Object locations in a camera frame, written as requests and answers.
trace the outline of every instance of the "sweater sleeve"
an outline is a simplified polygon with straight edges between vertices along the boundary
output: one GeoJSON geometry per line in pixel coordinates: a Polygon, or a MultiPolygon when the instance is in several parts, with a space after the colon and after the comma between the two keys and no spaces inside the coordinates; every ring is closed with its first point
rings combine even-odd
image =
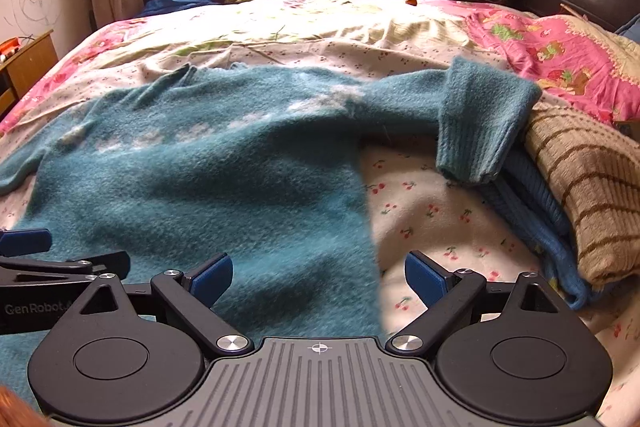
{"type": "Polygon", "coordinates": [[[369,84],[356,118],[367,132],[437,134],[436,166],[470,184],[495,178],[540,88],[512,73],[456,58],[446,71],[369,84]]]}
{"type": "Polygon", "coordinates": [[[0,163],[0,196],[20,187],[29,174],[37,172],[42,159],[56,142],[63,146],[73,145],[83,132],[81,121],[82,116],[77,112],[66,110],[0,163]]]}

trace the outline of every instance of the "gray ribbed plate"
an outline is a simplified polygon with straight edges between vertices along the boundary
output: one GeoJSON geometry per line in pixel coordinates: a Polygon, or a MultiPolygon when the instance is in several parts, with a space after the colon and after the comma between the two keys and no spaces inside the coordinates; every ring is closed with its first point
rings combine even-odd
{"type": "MultiPolygon", "coordinates": [[[[420,360],[373,339],[265,339],[219,359],[184,403],[145,427],[488,427],[460,407],[420,360]]],[[[592,418],[575,427],[600,424],[592,418]]]]}

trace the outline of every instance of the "metal screw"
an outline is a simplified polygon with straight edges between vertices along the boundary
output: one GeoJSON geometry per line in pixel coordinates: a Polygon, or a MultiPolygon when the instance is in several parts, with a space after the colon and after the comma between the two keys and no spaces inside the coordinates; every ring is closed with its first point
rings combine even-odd
{"type": "Polygon", "coordinates": [[[242,335],[225,335],[220,337],[216,344],[224,351],[239,351],[249,345],[249,340],[242,335]]]}
{"type": "Polygon", "coordinates": [[[400,351],[415,351],[422,347],[422,339],[415,335],[400,335],[391,341],[391,345],[400,351]]]}

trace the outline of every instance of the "blue gripper pad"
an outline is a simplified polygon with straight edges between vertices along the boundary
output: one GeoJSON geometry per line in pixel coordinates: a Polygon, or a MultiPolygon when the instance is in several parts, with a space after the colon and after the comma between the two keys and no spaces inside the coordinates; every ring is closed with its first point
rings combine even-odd
{"type": "Polygon", "coordinates": [[[49,251],[51,233],[47,229],[0,231],[0,255],[15,257],[49,251]]]}
{"type": "Polygon", "coordinates": [[[231,286],[233,277],[234,265],[231,258],[223,254],[216,263],[191,280],[189,293],[207,308],[211,308],[231,286]]]}
{"type": "Polygon", "coordinates": [[[447,281],[413,253],[404,260],[404,276],[407,284],[417,293],[427,308],[443,298],[448,291],[447,281]]]}

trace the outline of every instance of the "bed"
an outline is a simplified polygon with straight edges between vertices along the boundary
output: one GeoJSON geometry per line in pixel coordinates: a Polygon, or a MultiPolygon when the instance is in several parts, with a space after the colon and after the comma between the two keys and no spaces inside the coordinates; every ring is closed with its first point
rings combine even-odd
{"type": "MultiPolygon", "coordinates": [[[[572,105],[608,126],[640,118],[640,45],[604,29],[640,12],[637,0],[615,14],[578,0],[518,2],[526,11],[446,0],[417,6],[403,0],[255,0],[116,22],[64,57],[2,120],[0,162],[68,108],[150,83],[185,63],[322,66],[376,80],[444,69],[461,55],[537,82],[545,102],[572,105]],[[560,2],[600,26],[552,15],[560,2]]],[[[436,171],[434,151],[434,140],[422,136],[371,139],[362,147],[389,335],[425,310],[404,280],[410,250],[450,270],[472,268],[490,281],[513,281],[539,268],[538,258],[476,192],[436,171]]],[[[24,214],[34,180],[0,196],[0,227],[10,229],[24,214]]],[[[611,427],[640,421],[634,399],[640,393],[639,295],[638,280],[629,277],[580,311],[613,360],[614,380],[598,415],[611,427]]],[[[28,396],[26,382],[17,391],[28,396]]]]}

